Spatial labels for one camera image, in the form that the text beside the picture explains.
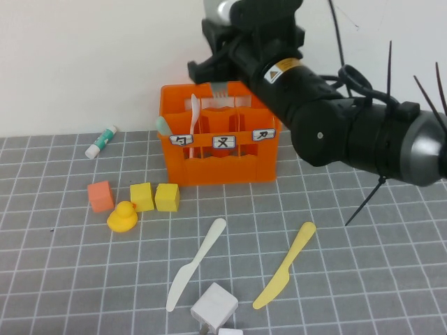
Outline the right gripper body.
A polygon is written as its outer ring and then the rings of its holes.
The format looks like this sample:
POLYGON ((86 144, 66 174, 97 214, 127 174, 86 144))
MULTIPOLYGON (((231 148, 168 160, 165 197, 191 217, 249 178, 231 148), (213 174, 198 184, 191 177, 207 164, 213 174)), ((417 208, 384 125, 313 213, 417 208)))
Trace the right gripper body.
POLYGON ((235 37, 228 46, 232 75, 282 75, 300 67, 305 33, 295 12, 301 1, 236 1, 228 9, 235 37))

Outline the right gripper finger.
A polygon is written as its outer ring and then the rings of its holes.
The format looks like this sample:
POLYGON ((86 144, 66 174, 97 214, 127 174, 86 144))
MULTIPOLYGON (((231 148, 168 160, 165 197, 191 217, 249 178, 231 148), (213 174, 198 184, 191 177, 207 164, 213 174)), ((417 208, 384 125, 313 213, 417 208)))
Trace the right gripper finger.
POLYGON ((235 41, 241 34, 241 31, 236 27, 220 25, 210 19, 202 20, 202 32, 212 54, 232 54, 235 41))
POLYGON ((247 65, 243 65, 248 50, 247 41, 224 43, 204 62, 190 61, 187 64, 189 77, 195 84, 238 81, 248 86, 247 65))

